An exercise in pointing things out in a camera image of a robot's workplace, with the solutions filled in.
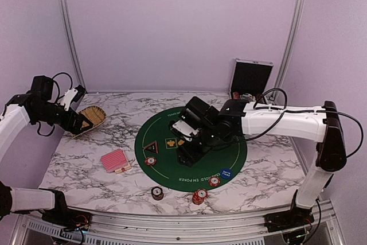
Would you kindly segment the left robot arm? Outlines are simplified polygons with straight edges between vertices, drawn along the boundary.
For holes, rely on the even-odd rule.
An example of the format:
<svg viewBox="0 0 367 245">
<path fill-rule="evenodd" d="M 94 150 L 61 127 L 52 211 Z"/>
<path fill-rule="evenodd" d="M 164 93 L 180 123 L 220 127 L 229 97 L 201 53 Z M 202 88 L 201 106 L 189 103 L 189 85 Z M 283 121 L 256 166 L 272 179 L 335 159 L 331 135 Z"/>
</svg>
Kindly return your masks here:
<svg viewBox="0 0 367 245">
<path fill-rule="evenodd" d="M 53 89 L 59 85 L 53 77 L 35 76 L 30 90 L 14 95 L 6 104 L 1 115 L 1 156 L 4 156 L 18 134 L 27 125 L 60 126 L 73 134 L 82 134 L 94 127 L 85 115 L 72 110 L 71 103 L 85 95 L 81 85 L 71 87 L 56 100 L 52 100 Z M 42 218 L 50 223 L 71 225 L 77 218 L 85 218 L 68 208 L 63 192 L 54 189 L 14 188 L 1 184 L 1 217 L 11 213 L 41 211 Z"/>
</svg>

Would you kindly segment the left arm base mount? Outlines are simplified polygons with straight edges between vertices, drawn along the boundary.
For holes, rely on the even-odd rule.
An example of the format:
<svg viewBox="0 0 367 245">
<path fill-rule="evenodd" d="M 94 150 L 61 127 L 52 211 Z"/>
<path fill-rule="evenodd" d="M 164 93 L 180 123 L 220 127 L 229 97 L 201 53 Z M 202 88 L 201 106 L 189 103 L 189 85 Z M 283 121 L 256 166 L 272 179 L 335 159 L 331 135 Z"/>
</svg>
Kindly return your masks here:
<svg viewBox="0 0 367 245">
<path fill-rule="evenodd" d="M 92 215 L 89 212 L 71 209 L 66 213 L 44 211 L 42 220 L 73 230 L 80 227 L 89 227 Z"/>
</svg>

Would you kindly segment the red poker chip stack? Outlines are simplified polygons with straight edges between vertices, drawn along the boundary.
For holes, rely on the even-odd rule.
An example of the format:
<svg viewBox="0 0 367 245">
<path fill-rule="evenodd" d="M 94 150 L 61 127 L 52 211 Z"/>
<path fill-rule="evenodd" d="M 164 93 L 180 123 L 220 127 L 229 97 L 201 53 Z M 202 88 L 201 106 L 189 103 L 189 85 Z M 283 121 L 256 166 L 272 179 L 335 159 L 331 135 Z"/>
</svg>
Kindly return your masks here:
<svg viewBox="0 0 367 245">
<path fill-rule="evenodd" d="M 198 189 L 193 193 L 192 202 L 195 205 L 202 204 L 208 198 L 208 191 L 205 189 Z"/>
</svg>

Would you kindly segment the black triangular dealer button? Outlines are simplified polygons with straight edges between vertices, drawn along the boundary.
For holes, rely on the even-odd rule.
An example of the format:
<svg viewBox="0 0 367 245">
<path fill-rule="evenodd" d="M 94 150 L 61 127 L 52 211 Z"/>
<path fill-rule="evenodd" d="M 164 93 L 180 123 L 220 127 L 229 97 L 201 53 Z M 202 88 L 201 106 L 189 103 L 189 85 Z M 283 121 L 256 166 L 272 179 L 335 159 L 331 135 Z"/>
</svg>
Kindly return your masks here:
<svg viewBox="0 0 367 245">
<path fill-rule="evenodd" d="M 159 151 L 158 151 L 158 142 L 157 141 L 154 141 L 152 143 L 149 143 L 143 149 L 144 149 L 144 151 L 148 151 L 148 152 L 151 152 L 151 153 L 159 154 Z"/>
</svg>

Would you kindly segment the blue small blind button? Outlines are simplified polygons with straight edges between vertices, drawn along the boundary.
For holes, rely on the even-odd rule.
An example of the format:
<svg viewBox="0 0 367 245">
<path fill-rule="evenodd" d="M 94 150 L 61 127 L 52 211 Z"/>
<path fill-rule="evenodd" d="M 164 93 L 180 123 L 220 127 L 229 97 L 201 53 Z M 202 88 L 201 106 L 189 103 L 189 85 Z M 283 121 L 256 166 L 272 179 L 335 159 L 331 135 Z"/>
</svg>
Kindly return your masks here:
<svg viewBox="0 0 367 245">
<path fill-rule="evenodd" d="M 233 177 L 233 172 L 231 169 L 225 168 L 221 170 L 220 176 L 223 179 L 231 179 Z"/>
</svg>

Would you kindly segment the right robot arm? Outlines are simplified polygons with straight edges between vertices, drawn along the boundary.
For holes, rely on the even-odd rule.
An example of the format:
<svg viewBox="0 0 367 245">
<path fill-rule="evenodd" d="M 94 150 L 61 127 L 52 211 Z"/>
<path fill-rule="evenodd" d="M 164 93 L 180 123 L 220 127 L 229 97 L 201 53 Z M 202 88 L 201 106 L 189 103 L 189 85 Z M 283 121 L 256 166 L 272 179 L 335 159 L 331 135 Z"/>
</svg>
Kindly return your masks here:
<svg viewBox="0 0 367 245">
<path fill-rule="evenodd" d="M 263 135 L 281 135 L 313 141 L 317 156 L 301 187 L 295 192 L 284 222 L 297 226 L 306 218 L 322 189 L 347 161 L 343 131 L 333 102 L 301 108 L 227 100 L 220 110 L 192 97 L 170 124 L 170 130 L 184 140 L 178 147 L 182 164 L 192 166 L 216 147 L 248 141 Z"/>
</svg>

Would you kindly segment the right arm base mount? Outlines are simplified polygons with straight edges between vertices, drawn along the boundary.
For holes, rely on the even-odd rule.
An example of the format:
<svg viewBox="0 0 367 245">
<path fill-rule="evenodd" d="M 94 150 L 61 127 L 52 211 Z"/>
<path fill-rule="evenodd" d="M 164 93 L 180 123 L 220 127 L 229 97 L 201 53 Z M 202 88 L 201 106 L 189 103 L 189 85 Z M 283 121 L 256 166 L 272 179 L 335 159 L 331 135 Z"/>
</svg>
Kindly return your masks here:
<svg viewBox="0 0 367 245">
<path fill-rule="evenodd" d="M 289 211 L 270 213 L 264 216 L 264 226 L 268 232 L 284 231 L 312 224 L 315 219 L 310 213 L 293 214 Z"/>
</svg>

